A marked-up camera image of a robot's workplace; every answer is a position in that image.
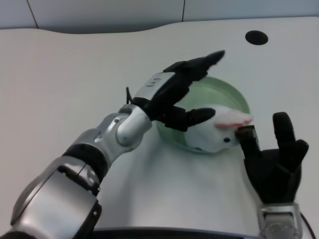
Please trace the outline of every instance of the hole in table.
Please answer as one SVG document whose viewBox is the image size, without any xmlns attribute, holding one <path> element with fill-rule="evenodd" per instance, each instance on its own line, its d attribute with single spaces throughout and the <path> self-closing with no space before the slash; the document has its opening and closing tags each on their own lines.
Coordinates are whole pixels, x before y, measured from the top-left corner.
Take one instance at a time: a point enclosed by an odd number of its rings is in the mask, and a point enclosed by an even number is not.
<svg viewBox="0 0 319 239">
<path fill-rule="evenodd" d="M 249 31 L 245 38 L 253 45 L 264 45 L 268 42 L 268 36 L 261 31 Z"/>
</svg>

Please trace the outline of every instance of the robotic arm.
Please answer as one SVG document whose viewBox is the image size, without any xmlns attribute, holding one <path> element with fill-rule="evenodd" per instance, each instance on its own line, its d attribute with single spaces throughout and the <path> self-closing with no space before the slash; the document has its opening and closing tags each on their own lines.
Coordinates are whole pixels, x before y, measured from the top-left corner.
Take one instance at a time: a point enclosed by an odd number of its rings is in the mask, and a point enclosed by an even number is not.
<svg viewBox="0 0 319 239">
<path fill-rule="evenodd" d="M 174 104 L 223 55 L 219 51 L 177 62 L 153 75 L 131 104 L 82 133 L 21 193 L 13 209 L 12 230 L 36 239 L 87 238 L 102 211 L 96 198 L 99 185 L 120 155 L 139 146 L 153 120 L 186 131 L 214 115 L 212 109 L 185 112 Z"/>
</svg>

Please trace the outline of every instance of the rabbit ear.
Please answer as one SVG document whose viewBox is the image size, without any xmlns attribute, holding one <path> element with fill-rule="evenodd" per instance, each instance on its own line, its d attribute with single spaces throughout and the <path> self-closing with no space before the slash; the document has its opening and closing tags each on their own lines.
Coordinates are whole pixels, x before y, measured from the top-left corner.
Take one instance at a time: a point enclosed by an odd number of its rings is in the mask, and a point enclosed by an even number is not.
<svg viewBox="0 0 319 239">
<path fill-rule="evenodd" d="M 217 128 L 240 127 L 253 121 L 253 116 L 237 110 L 231 110 L 216 116 L 215 126 Z"/>
</svg>

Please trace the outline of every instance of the white stuffed toy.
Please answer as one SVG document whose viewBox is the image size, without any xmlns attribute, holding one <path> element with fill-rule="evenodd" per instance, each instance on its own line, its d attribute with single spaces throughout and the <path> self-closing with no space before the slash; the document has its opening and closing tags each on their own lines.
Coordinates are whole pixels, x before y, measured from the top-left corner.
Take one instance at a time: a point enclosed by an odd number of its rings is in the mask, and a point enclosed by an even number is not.
<svg viewBox="0 0 319 239">
<path fill-rule="evenodd" d="M 185 141 L 189 147 L 212 153 L 239 144 L 235 130 L 253 120 L 250 114 L 222 105 L 204 104 L 195 107 L 200 108 L 212 108 L 216 113 L 209 120 L 188 128 L 184 133 Z"/>
</svg>

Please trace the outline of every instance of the white table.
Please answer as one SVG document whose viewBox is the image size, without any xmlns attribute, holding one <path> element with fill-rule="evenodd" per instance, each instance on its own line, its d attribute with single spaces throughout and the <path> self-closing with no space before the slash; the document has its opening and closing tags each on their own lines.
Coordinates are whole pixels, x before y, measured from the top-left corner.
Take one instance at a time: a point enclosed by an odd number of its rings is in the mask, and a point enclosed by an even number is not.
<svg viewBox="0 0 319 239">
<path fill-rule="evenodd" d="M 269 37 L 249 44 L 246 32 Z M 247 99 L 263 149 L 276 147 L 272 114 L 286 111 L 310 144 L 297 202 L 319 235 L 319 18 L 176 23 L 134 33 L 0 31 L 0 233 L 24 187 L 84 130 L 170 64 L 225 49 L 209 75 Z M 97 228 L 177 227 L 255 237 L 256 195 L 239 148 L 218 157 L 162 142 L 155 127 L 104 179 Z"/>
</svg>

